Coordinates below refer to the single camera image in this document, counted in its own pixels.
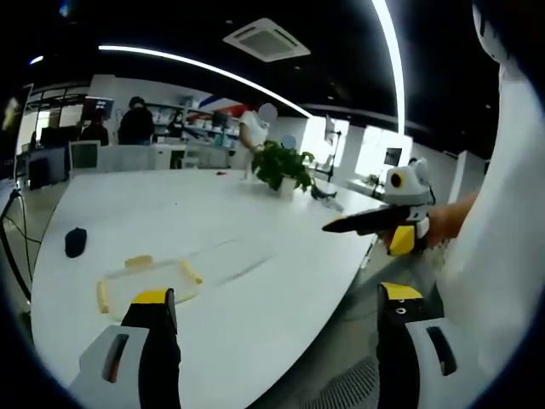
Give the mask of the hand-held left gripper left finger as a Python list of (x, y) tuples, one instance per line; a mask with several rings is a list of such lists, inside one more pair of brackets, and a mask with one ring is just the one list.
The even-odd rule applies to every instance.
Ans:
[(68, 387), (82, 408), (180, 408), (175, 291), (143, 291), (81, 354)]

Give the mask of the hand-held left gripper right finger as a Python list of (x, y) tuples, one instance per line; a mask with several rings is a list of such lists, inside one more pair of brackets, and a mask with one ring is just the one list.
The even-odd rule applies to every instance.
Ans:
[(377, 289), (379, 408), (469, 408), (478, 385), (474, 354), (424, 296), (408, 285)]

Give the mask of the person's right hand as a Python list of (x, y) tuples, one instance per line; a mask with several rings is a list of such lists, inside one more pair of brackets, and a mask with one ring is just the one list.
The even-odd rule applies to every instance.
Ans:
[(428, 213), (427, 247), (433, 249), (459, 232), (456, 210), (450, 206), (434, 206)]

